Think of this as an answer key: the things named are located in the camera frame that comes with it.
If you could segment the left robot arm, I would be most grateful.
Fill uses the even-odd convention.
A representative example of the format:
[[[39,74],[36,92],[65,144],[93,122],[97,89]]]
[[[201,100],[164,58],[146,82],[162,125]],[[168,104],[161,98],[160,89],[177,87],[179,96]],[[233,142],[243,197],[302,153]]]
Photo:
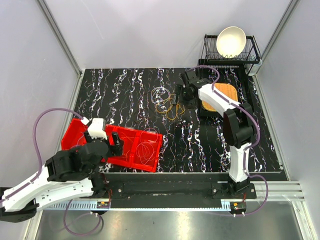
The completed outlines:
[[[102,160],[123,154],[124,141],[116,132],[113,142],[94,139],[69,150],[60,150],[41,168],[15,187],[0,189],[0,220],[20,223],[54,204],[77,198],[103,198],[108,193],[99,172]]]

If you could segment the red divided plastic bin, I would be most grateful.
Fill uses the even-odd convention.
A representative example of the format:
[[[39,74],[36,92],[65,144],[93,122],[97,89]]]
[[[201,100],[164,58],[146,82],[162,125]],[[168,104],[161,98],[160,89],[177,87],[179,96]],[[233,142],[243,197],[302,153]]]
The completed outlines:
[[[88,142],[85,137],[87,128],[80,119],[73,118],[61,140],[61,149],[69,150],[72,147],[86,144]],[[105,132],[111,145],[114,144],[112,133],[118,133],[119,138],[124,141],[124,145],[122,156],[110,157],[107,162],[102,163],[152,173],[156,171],[163,144],[162,134],[157,133],[153,128],[137,130],[111,124],[106,125]]]

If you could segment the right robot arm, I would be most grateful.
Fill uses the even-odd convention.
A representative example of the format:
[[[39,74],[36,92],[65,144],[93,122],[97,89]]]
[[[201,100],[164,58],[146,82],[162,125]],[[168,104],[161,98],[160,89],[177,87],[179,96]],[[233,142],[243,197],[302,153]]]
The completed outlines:
[[[220,73],[215,68],[212,70],[217,73],[214,81],[200,78],[192,68],[181,73],[179,77],[183,85],[176,87],[175,95],[185,105],[205,102],[223,117],[222,132],[230,148],[230,168],[222,192],[236,199],[250,186],[249,152],[259,143],[260,130],[252,116],[252,106],[240,103],[219,90],[216,84]]]

